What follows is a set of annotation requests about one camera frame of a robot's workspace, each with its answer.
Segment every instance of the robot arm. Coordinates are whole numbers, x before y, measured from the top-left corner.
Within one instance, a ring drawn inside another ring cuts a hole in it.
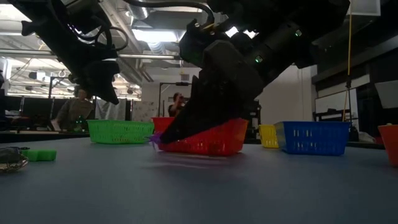
[[[349,0],[208,0],[208,5],[228,20],[187,26],[180,56],[203,70],[193,80],[190,101],[160,137],[164,143],[244,118],[246,105],[287,67],[316,64],[312,42],[342,25]],[[225,32],[233,26],[257,35],[238,32],[229,38]]]
[[[140,7],[197,7],[208,13],[205,24],[196,20],[188,24],[180,41],[181,58],[202,71],[192,80],[190,101],[160,137],[164,143],[244,117],[246,104],[287,67],[316,63],[312,42],[338,28],[349,8],[349,0],[207,0],[211,9],[194,2],[123,1]],[[32,20],[22,22],[22,35],[39,35],[72,72],[70,80],[118,103],[111,80],[119,67],[105,59],[116,58],[127,43],[119,49],[112,44],[109,30],[117,27],[111,27],[98,0],[9,2]],[[215,24],[212,11],[226,14],[228,20]],[[225,32],[232,27],[239,32],[229,38]],[[76,32],[96,28],[94,37]],[[251,39],[245,30],[257,35]],[[102,32],[106,44],[98,42]]]

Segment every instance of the orange basket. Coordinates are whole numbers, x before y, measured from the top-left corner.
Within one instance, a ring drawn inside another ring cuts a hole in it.
[[[398,125],[379,126],[390,164],[398,166]]]
[[[152,118],[155,133],[164,132],[174,118]],[[162,151],[201,154],[208,156],[231,156],[242,150],[248,122],[244,119],[232,119],[221,126],[211,128],[189,138],[158,144]]]

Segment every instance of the white wall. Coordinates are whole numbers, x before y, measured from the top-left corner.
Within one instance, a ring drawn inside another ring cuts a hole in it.
[[[162,115],[163,101],[165,101],[165,116],[169,116],[167,108],[172,103],[169,103],[169,97],[173,97],[174,93],[179,92],[184,97],[191,96],[191,86],[176,86],[176,85],[162,85],[162,95],[160,99],[160,115]],[[142,101],[155,102],[159,101],[159,83],[144,83],[142,84]]]
[[[265,87],[257,97],[262,106],[261,123],[312,121],[316,98],[315,88],[311,83],[314,74],[316,67],[299,70],[296,66],[290,66]]]
[[[192,76],[198,76],[200,68],[168,68],[166,70],[162,68],[147,68],[148,74],[155,80],[155,82],[180,82],[181,73],[189,74],[190,81],[192,82]]]

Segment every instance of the cord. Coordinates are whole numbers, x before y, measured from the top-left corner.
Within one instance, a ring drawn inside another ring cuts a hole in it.
[[[120,32],[122,32],[125,36],[126,36],[126,42],[123,44],[122,47],[116,48],[116,51],[125,49],[128,44],[129,44],[129,40],[127,37],[127,33],[125,31],[123,31],[122,29],[118,28],[118,27],[110,27],[109,25],[107,25],[107,23],[105,21],[103,21],[102,19],[100,19],[99,17],[93,16],[92,18],[101,26],[101,28],[99,29],[98,33],[94,36],[84,36],[79,34],[76,29],[75,26],[73,24],[71,24],[71,22],[68,20],[68,18],[66,18],[66,21],[61,21],[58,16],[57,16],[57,12],[54,8],[53,2],[52,0],[48,0],[49,6],[50,6],[50,11],[53,15],[53,17],[56,18],[56,20],[63,26],[63,28],[69,33],[72,34],[82,40],[85,41],[93,41],[94,40],[94,46],[95,47],[100,47],[98,46],[98,39],[101,36],[102,33],[105,33],[105,37],[106,37],[106,48],[107,49],[112,49],[113,47],[113,41],[112,41],[112,34],[111,34],[111,29],[114,30],[118,30]]]
[[[120,50],[125,49],[129,45],[129,37],[127,36],[126,31],[124,31],[123,29],[118,28],[118,27],[110,27],[109,29],[120,31],[126,37],[126,40],[124,41],[124,44],[121,47],[116,48],[115,50],[116,51],[120,51]]]
[[[39,50],[42,50],[42,48],[43,48],[44,46],[45,46],[45,43],[43,42],[43,44],[40,45]],[[12,78],[14,78],[14,76],[20,74],[21,72],[25,72],[25,71],[27,70],[27,67],[28,67],[28,66],[30,65],[30,63],[32,62],[32,60],[33,60],[33,58],[30,58],[30,59],[25,63],[25,65],[23,65],[23,66],[21,67],[21,69],[19,69],[15,74],[13,74],[13,75],[10,77],[10,82],[17,80],[17,79],[19,78],[19,76],[17,76],[15,80],[12,80]]]
[[[177,1],[171,1],[171,2],[140,2],[137,0],[123,0],[128,4],[132,4],[133,6],[139,6],[139,7],[152,7],[152,8],[156,8],[156,7],[194,7],[197,9],[201,9],[203,11],[205,11],[207,13],[207,21],[204,24],[204,26],[208,26],[212,23],[214,23],[215,19],[214,19],[214,15],[213,15],[213,11],[205,6],[204,4],[200,4],[197,2],[177,2]]]

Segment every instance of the blue table surface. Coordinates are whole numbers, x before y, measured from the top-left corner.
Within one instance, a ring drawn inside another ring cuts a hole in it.
[[[0,223],[398,223],[385,151],[297,156],[245,145],[230,158],[89,139],[0,144],[56,149],[0,174]]]

